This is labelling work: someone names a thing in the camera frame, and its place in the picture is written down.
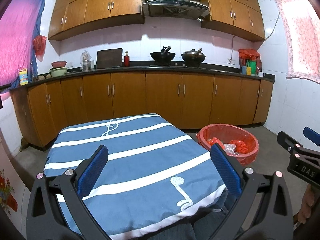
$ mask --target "backsplash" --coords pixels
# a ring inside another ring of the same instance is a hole
[[[175,61],[183,61],[181,54],[186,50],[202,48],[206,55],[204,63],[239,67],[238,49],[252,48],[253,42],[235,37],[232,58],[232,35],[201,28],[195,20],[146,17],[145,24],[124,25],[96,30],[60,42],[60,60],[70,66],[80,65],[81,53],[87,50],[92,60],[97,60],[97,51],[123,48],[123,56],[128,51],[130,60],[152,60],[150,53],[161,51],[162,46],[171,46],[170,52],[176,53]]]

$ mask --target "black countertop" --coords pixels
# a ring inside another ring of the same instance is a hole
[[[228,75],[228,76],[236,76],[236,77],[244,77],[249,79],[256,80],[266,80],[270,82],[275,82],[275,75],[265,74],[264,77],[258,76],[249,76],[237,73],[239,71],[238,68],[220,66],[220,65],[212,65],[212,64],[201,64],[201,67],[188,67],[188,66],[155,66],[155,65],[147,65],[147,66],[130,66],[130,67],[113,67],[113,68],[103,68],[103,69],[93,69],[88,71],[79,71],[72,72],[70,74],[66,73],[63,76],[52,77],[44,80],[39,80],[35,82],[28,83],[23,85],[23,87],[33,87],[37,85],[41,85],[46,82],[51,82],[54,80],[65,79],[65,78],[74,78],[84,75],[92,75],[92,74],[104,74],[104,73],[115,73],[115,72],[182,72],[182,73],[198,73],[198,74],[219,74],[219,75]]]

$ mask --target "human hand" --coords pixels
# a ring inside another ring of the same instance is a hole
[[[311,216],[311,207],[315,202],[315,193],[312,191],[311,185],[308,184],[301,203],[301,209],[298,214],[298,221],[302,224]]]

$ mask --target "blue striped tablecloth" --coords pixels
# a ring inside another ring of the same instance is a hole
[[[90,122],[63,129],[44,173],[61,175],[105,145],[109,159],[84,203],[113,239],[155,232],[219,201],[225,185],[210,153],[158,114]],[[62,195],[71,230],[80,233]]]

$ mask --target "hanging red plastic bag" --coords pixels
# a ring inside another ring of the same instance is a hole
[[[42,62],[43,61],[43,55],[45,52],[45,42],[47,41],[47,37],[38,35],[33,40],[33,48],[36,53],[36,58]]]
[[[219,143],[219,145],[221,146],[222,149],[225,148],[225,146],[223,145],[223,143],[217,138],[217,137],[213,137],[211,139],[207,140],[207,143],[209,143],[210,145],[214,145],[215,143]]]
[[[257,57],[260,57],[260,53],[257,52],[255,49],[239,49],[239,57],[250,59],[250,60],[257,60]]]
[[[231,140],[229,143],[236,145],[236,153],[248,153],[248,146],[244,141]]]

